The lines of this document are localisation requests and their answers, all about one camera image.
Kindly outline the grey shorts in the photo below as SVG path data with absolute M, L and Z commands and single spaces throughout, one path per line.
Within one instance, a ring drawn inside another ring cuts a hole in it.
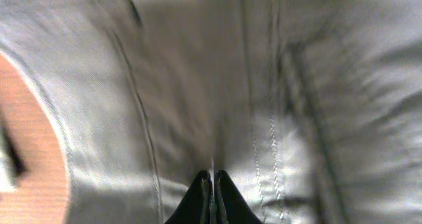
M 165 223 L 200 171 L 262 223 L 421 222 L 421 0 L 1 0 L 66 223 Z

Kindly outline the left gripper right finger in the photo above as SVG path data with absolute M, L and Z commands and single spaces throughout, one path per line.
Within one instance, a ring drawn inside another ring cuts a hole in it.
M 214 177 L 217 224 L 262 224 L 224 170 Z

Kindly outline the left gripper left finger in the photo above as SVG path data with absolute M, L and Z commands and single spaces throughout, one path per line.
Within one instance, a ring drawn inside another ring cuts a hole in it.
M 200 171 L 165 224 L 209 224 L 212 181 L 208 171 Z

